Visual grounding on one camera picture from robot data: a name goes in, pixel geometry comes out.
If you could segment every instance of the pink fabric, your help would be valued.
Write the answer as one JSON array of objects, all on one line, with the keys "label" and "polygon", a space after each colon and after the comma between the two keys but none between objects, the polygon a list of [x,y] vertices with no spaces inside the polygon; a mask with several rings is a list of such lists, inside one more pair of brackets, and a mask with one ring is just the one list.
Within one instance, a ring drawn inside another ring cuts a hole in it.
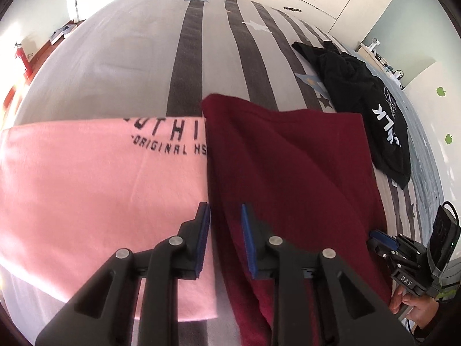
[{"label": "pink fabric", "polygon": [[[35,123],[0,135],[0,264],[64,302],[117,249],[153,248],[207,200],[202,118]],[[200,278],[178,283],[178,318],[216,316],[209,242]]]}]

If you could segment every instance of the drawer handle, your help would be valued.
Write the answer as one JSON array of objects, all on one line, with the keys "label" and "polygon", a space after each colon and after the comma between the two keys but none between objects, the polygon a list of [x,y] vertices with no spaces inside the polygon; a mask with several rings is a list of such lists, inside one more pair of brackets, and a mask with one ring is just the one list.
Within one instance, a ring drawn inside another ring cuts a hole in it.
[{"label": "drawer handle", "polygon": [[284,9],[291,10],[291,11],[302,11],[301,9],[296,9],[294,7],[284,7]]}]

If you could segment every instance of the white star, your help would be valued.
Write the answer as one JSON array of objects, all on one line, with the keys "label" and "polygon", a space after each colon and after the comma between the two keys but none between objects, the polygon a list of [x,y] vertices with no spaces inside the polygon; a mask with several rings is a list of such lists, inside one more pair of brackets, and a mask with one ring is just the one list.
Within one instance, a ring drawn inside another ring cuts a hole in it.
[{"label": "white star", "polygon": [[242,23],[245,23],[247,26],[253,27],[253,29],[255,30],[263,30],[269,33],[271,32],[267,26],[259,25],[256,22],[253,22],[252,20],[249,23],[248,22],[242,22]]}]

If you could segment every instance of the metal screw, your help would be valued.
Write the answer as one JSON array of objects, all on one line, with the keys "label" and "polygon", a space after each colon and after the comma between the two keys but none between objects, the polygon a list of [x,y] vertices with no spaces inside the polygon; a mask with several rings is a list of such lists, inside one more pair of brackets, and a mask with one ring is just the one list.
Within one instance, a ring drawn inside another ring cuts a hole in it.
[{"label": "metal screw", "polygon": [[332,259],[336,256],[336,251],[333,249],[324,249],[322,251],[322,255],[327,259]]},{"label": "metal screw", "polygon": [[183,239],[176,235],[174,237],[171,237],[169,242],[172,246],[179,246],[183,242]]},{"label": "metal screw", "polygon": [[118,257],[119,259],[124,259],[130,255],[130,251],[127,249],[119,249],[115,253],[115,256]]},{"label": "metal screw", "polygon": [[273,235],[272,237],[269,238],[269,243],[274,245],[274,246],[280,246],[282,243],[283,243],[283,239],[276,236],[276,235]]}]

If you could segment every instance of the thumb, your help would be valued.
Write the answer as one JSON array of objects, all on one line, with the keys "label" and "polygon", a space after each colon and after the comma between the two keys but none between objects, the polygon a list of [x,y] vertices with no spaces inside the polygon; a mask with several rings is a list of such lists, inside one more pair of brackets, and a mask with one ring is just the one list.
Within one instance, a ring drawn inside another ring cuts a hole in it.
[{"label": "thumb", "polygon": [[424,297],[415,297],[414,295],[411,294],[405,294],[402,298],[402,302],[408,306],[413,306],[413,307],[424,307],[426,304],[426,300]]}]

